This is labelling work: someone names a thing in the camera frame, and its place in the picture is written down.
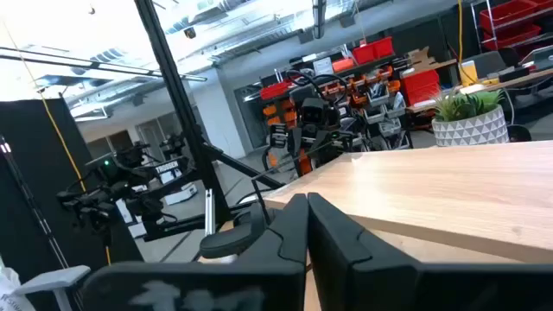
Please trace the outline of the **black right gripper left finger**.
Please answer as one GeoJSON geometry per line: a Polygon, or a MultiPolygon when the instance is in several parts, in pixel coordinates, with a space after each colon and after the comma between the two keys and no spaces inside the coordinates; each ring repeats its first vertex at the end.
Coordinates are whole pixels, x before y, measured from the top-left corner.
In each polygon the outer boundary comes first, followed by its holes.
{"type": "Polygon", "coordinates": [[[303,311],[309,205],[296,194],[231,263],[116,263],[83,287],[85,311],[303,311]]]}

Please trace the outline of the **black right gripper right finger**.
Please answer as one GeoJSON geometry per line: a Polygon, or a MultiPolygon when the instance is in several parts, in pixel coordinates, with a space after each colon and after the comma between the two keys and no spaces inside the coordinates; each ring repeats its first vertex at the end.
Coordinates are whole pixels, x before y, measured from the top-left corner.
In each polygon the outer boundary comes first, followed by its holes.
{"type": "Polygon", "coordinates": [[[424,263],[308,194],[322,311],[553,311],[553,264],[424,263]]]}

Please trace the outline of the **black partition panel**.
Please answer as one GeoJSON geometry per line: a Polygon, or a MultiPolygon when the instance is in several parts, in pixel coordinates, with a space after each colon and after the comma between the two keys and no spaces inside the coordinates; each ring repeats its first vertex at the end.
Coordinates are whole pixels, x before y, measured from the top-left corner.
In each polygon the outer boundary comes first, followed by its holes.
{"type": "MultiPolygon", "coordinates": [[[[69,266],[97,271],[108,263],[142,260],[123,220],[111,228],[111,247],[106,248],[88,222],[79,226],[74,213],[56,199],[68,186],[78,191],[97,184],[94,178],[77,182],[92,156],[63,99],[0,101],[0,136],[69,266]]],[[[62,267],[1,150],[0,257],[22,282],[62,267]]]]}

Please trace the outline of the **white stool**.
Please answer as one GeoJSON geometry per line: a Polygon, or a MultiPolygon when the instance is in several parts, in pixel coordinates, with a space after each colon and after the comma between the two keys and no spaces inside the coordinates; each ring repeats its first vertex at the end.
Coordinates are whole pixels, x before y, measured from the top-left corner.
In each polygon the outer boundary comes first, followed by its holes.
{"type": "Polygon", "coordinates": [[[79,265],[42,273],[16,288],[13,293],[15,295],[26,295],[51,291],[60,311],[73,311],[67,290],[76,285],[90,271],[91,269],[88,266],[79,265]]]}

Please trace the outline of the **white box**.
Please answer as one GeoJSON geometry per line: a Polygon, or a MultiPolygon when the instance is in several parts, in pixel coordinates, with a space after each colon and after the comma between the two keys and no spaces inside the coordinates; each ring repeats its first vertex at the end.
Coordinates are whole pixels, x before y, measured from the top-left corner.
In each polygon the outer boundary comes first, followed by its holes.
{"type": "Polygon", "coordinates": [[[164,200],[168,206],[172,206],[193,198],[197,193],[196,186],[193,183],[188,183],[175,193],[165,196],[164,200]]]}

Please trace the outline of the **white plastic bag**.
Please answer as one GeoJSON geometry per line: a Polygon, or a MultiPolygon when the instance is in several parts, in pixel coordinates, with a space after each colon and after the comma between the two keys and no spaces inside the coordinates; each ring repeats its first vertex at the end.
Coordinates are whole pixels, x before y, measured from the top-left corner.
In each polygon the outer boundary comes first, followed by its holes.
{"type": "Polygon", "coordinates": [[[0,257],[0,311],[36,311],[25,295],[15,291],[21,286],[19,275],[0,257]]]}

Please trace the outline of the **black orange background robot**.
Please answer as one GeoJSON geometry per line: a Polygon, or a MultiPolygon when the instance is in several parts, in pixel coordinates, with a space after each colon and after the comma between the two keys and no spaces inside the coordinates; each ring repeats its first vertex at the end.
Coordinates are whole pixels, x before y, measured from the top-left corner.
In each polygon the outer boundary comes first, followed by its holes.
{"type": "Polygon", "coordinates": [[[301,177],[353,151],[356,135],[343,124],[339,107],[349,87],[345,79],[333,73],[310,76],[291,69],[286,76],[296,86],[289,93],[296,124],[272,124],[270,146],[286,149],[289,163],[301,177]]]}

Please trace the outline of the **plant in white patterned pot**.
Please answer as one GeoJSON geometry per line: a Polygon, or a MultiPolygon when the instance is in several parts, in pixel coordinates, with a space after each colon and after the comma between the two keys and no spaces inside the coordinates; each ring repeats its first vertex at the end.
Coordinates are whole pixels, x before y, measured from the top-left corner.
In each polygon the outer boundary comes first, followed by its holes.
{"type": "Polygon", "coordinates": [[[438,147],[508,143],[502,90],[455,93],[436,99],[432,131],[438,147]]]}

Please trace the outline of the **red crate stack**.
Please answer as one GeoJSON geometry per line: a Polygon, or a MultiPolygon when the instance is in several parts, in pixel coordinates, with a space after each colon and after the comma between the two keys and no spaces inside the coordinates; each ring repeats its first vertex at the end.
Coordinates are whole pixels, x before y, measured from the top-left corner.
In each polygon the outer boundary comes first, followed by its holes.
{"type": "Polygon", "coordinates": [[[436,70],[429,70],[402,78],[401,91],[408,106],[430,100],[441,91],[439,75],[436,70]]]}

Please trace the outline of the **red storage bin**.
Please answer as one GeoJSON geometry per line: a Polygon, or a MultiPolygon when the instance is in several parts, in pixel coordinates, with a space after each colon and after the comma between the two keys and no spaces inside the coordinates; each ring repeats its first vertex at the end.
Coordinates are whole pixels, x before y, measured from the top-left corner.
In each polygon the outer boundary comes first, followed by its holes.
{"type": "Polygon", "coordinates": [[[392,37],[387,36],[373,43],[374,54],[378,59],[394,55],[392,37]]]}
{"type": "Polygon", "coordinates": [[[353,58],[358,65],[371,63],[376,60],[375,49],[372,43],[367,43],[365,45],[354,48],[352,53],[353,58]]]}

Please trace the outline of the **yellow box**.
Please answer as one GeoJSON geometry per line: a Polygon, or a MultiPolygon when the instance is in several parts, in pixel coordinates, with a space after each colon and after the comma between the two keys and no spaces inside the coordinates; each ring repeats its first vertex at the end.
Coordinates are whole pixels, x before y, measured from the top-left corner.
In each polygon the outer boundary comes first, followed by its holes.
{"type": "Polygon", "coordinates": [[[463,86],[471,86],[478,82],[478,74],[473,60],[462,62],[459,65],[459,70],[463,86]]]}

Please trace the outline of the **wooden desk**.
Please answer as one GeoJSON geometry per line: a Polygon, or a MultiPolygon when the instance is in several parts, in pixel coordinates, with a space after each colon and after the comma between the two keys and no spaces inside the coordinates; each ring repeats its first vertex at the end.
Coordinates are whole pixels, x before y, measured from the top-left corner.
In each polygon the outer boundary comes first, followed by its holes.
{"type": "MultiPolygon", "coordinates": [[[[553,77],[553,68],[539,71],[539,72],[533,72],[523,77],[508,80],[506,82],[502,82],[498,84],[492,84],[492,85],[477,84],[477,85],[463,87],[463,88],[457,87],[454,90],[463,94],[472,94],[476,92],[491,92],[499,89],[506,89],[514,86],[525,85],[538,79],[548,79],[550,77],[553,77]]],[[[435,108],[435,106],[436,106],[436,100],[431,99],[420,103],[416,103],[413,106],[409,106],[407,107],[407,111],[411,113],[418,113],[421,111],[433,109],[435,108]]]]}

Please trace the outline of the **metal rack with red trays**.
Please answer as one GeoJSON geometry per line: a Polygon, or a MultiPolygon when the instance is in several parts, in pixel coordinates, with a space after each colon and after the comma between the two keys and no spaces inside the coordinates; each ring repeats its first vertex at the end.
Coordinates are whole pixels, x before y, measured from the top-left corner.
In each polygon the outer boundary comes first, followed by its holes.
{"type": "Polygon", "coordinates": [[[524,48],[553,37],[553,0],[468,0],[480,51],[524,48]]]}

